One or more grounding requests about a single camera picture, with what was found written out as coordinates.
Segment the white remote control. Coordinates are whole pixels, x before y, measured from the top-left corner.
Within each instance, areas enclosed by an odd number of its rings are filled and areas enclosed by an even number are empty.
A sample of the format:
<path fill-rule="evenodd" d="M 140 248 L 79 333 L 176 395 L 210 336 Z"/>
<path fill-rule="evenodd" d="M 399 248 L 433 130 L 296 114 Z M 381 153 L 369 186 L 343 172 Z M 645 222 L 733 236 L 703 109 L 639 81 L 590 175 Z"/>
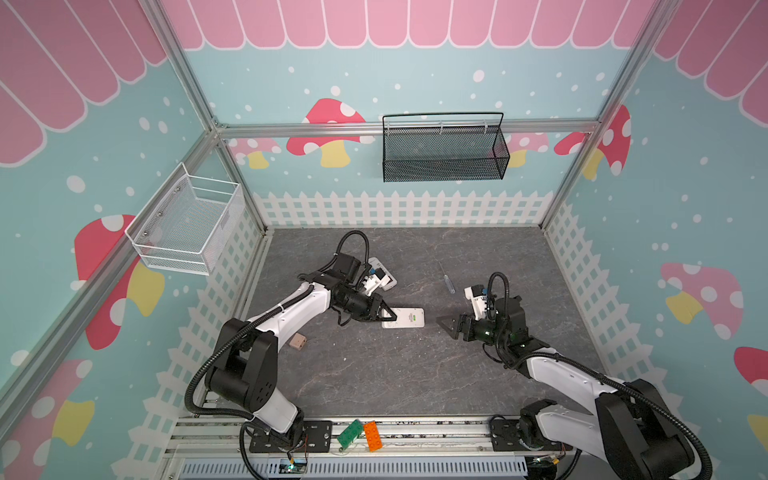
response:
<path fill-rule="evenodd" d="M 397 285 L 394 275 L 383 265 L 377 257 L 369 259 L 370 276 L 380 280 L 379 287 L 384 291 L 389 291 Z"/>
<path fill-rule="evenodd" d="M 393 308 L 394 317 L 384 318 L 382 327 L 385 329 L 423 328 L 425 312 L 421 308 Z"/>

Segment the clear handle screwdriver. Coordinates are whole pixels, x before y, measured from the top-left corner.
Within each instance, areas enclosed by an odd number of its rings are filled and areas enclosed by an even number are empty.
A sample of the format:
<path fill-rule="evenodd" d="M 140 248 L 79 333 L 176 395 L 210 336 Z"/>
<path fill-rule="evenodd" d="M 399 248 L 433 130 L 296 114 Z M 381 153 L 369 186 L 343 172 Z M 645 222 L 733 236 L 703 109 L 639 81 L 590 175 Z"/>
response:
<path fill-rule="evenodd" d="M 446 288 L 447 288 L 448 292 L 450 294 L 454 295 L 456 293 L 456 289 L 455 289 L 455 286 L 454 286 L 452 280 L 450 279 L 449 275 L 447 274 L 447 271 L 445 270 L 445 268 L 443 267 L 441 262 L 438 263 L 438 266 L 439 266 L 439 268 L 441 270 L 443 281 L 444 281 L 444 283 L 446 285 Z"/>

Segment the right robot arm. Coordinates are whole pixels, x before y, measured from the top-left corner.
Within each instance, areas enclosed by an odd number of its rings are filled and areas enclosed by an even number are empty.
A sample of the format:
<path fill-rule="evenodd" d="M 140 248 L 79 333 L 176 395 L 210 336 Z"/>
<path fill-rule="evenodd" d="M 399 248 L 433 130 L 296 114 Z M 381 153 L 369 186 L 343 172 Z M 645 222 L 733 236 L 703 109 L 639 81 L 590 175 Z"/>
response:
<path fill-rule="evenodd" d="M 568 358 L 530 335 L 518 296 L 493 285 L 466 288 L 472 311 L 438 324 L 455 340 L 479 341 L 489 358 L 508 370 L 548 385 L 581 406 L 535 401 L 516 420 L 494 416 L 491 434 L 529 451 L 570 446 L 607 463 L 621 479 L 672 479 L 697 466 L 710 479 L 714 466 L 706 447 L 672 414 L 656 387 L 643 379 L 625 382 Z"/>

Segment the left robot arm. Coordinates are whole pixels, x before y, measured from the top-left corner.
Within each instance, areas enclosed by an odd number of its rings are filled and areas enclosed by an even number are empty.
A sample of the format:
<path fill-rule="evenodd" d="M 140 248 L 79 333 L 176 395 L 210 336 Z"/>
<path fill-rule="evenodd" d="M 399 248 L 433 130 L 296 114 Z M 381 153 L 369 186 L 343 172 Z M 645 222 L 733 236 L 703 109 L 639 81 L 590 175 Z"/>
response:
<path fill-rule="evenodd" d="M 221 327 L 212 355 L 188 383 L 186 410 L 242 418 L 285 449 L 302 442 L 304 414 L 277 388 L 281 348 L 327 311 L 337 314 L 341 326 L 396 321 L 397 314 L 377 292 L 386 276 L 370 263 L 367 235 L 360 230 L 345 233 L 327 264 L 299 276 L 294 293 L 259 316 L 232 318 Z"/>

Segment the small beige block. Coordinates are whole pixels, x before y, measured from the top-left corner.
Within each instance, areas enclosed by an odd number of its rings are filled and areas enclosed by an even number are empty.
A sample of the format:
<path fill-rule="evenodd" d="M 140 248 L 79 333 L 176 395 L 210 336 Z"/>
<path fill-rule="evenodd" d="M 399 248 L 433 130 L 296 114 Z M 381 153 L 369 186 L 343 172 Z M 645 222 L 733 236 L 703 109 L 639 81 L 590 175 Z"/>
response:
<path fill-rule="evenodd" d="M 289 341 L 289 346 L 296 350 L 302 350 L 307 343 L 307 337 L 296 333 Z"/>

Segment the green toy brick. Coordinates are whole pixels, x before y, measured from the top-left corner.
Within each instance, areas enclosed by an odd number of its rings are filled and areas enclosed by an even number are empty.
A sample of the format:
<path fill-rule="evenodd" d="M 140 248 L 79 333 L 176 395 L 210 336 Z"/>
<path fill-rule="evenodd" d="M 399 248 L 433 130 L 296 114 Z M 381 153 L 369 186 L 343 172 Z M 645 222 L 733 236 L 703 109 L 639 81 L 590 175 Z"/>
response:
<path fill-rule="evenodd" d="M 347 450 L 364 432 L 363 424 L 360 420 L 353 420 L 337 437 L 339 450 Z"/>

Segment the orange toy brick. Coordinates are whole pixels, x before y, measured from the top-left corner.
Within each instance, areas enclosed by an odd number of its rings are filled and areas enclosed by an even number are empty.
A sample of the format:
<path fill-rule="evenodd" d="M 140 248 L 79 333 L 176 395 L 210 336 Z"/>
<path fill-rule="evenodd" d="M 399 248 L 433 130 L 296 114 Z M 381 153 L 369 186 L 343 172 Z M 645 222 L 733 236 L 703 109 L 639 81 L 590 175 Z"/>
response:
<path fill-rule="evenodd" d="M 376 452 L 383 448 L 378 425 L 375 421 L 365 423 L 363 425 L 363 432 L 370 452 Z"/>

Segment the small green circuit board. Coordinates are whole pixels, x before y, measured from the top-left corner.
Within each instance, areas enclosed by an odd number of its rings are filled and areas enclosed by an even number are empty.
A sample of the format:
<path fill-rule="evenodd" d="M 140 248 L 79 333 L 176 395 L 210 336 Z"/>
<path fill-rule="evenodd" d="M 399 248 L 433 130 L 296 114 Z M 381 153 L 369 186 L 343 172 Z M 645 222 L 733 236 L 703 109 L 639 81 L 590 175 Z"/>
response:
<path fill-rule="evenodd" d="M 281 459 L 278 471 L 280 475 L 304 475 L 308 471 L 308 463 L 301 459 Z"/>

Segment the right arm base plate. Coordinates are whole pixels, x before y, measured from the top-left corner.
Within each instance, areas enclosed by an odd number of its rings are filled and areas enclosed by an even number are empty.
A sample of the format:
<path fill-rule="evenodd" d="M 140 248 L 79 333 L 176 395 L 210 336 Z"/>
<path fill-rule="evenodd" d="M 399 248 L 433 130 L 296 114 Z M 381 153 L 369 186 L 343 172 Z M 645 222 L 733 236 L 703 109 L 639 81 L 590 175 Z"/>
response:
<path fill-rule="evenodd" d="M 518 427 L 517 417 L 494 415 L 488 420 L 488 431 L 494 452 L 524 452 L 534 455 L 536 452 L 570 453 L 573 447 L 561 442 L 534 437 L 531 440 L 523 438 L 522 430 Z"/>

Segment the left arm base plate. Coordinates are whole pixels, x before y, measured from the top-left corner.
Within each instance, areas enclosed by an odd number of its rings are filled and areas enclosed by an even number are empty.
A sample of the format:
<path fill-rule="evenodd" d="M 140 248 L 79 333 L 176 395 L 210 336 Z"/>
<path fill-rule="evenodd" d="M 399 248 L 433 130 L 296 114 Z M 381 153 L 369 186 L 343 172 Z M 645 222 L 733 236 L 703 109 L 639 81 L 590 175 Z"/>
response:
<path fill-rule="evenodd" d="M 250 453 L 328 453 L 332 440 L 333 423 L 327 420 L 301 421 L 287 433 L 257 427 L 250 436 Z"/>

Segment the black mesh wall basket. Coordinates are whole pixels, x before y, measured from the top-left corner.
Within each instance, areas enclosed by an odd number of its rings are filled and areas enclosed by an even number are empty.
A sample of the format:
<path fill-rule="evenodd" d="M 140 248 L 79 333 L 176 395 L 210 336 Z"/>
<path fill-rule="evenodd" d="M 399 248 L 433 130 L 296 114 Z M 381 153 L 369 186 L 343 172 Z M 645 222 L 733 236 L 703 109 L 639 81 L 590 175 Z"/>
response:
<path fill-rule="evenodd" d="M 385 182 L 501 180 L 511 158 L 500 112 L 382 117 Z"/>

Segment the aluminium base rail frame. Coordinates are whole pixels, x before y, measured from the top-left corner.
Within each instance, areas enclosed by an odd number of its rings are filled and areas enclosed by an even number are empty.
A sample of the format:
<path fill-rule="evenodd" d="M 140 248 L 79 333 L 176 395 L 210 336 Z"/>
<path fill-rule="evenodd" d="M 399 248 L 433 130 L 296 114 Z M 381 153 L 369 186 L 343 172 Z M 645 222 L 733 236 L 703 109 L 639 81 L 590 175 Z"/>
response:
<path fill-rule="evenodd" d="M 489 415 L 389 416 L 375 419 L 383 448 L 370 452 L 359 437 L 340 451 L 338 435 L 353 421 L 336 416 L 328 453 L 250 453 L 240 421 L 184 418 L 175 427 L 158 479 L 613 479 L 603 460 L 575 450 L 494 452 Z M 304 475 L 280 475 L 281 459 L 308 463 Z"/>

